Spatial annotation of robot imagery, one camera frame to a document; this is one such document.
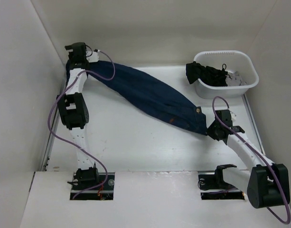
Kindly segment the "dark blue denim trousers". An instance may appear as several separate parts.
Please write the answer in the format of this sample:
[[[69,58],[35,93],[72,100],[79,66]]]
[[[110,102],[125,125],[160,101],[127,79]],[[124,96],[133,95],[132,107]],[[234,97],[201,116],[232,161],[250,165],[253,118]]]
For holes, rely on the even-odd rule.
[[[182,93],[135,68],[98,61],[90,63],[92,75],[147,115],[175,127],[206,135],[206,115]]]

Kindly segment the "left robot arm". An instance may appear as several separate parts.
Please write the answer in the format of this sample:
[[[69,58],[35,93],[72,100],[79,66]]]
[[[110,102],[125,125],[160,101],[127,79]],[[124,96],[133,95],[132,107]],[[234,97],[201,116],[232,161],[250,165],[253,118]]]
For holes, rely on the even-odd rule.
[[[77,171],[76,179],[84,180],[89,189],[96,189],[100,177],[93,158],[85,154],[89,150],[86,138],[86,125],[89,123],[89,112],[82,95],[84,83],[88,78],[86,70],[90,69],[87,59],[88,46],[77,42],[65,49],[68,53],[66,63],[66,92],[57,103],[62,124],[69,130],[71,144],[76,148]]]

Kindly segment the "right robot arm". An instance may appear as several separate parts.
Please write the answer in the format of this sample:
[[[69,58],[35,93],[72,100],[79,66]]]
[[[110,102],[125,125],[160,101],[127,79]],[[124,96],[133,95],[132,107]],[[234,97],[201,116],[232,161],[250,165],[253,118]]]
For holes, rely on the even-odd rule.
[[[241,190],[247,194],[251,205],[256,209],[289,204],[288,169],[259,153],[245,131],[240,126],[233,125],[229,110],[215,112],[215,120],[209,126],[207,134],[214,140],[223,141],[249,170],[247,174],[233,164],[218,165],[213,177],[218,188],[233,186]]]

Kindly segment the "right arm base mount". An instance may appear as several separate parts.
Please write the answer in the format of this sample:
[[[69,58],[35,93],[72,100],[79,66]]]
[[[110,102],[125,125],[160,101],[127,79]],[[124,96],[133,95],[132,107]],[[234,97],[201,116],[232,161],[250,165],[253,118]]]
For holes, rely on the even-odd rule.
[[[233,164],[218,165],[214,171],[198,172],[202,200],[244,200],[250,173]]]

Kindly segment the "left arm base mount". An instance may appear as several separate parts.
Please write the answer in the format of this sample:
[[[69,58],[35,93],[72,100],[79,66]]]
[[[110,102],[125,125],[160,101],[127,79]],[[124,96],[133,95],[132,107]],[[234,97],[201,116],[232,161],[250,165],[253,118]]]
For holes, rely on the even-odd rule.
[[[68,184],[70,200],[113,200],[115,173],[100,173],[97,168],[78,169]]]

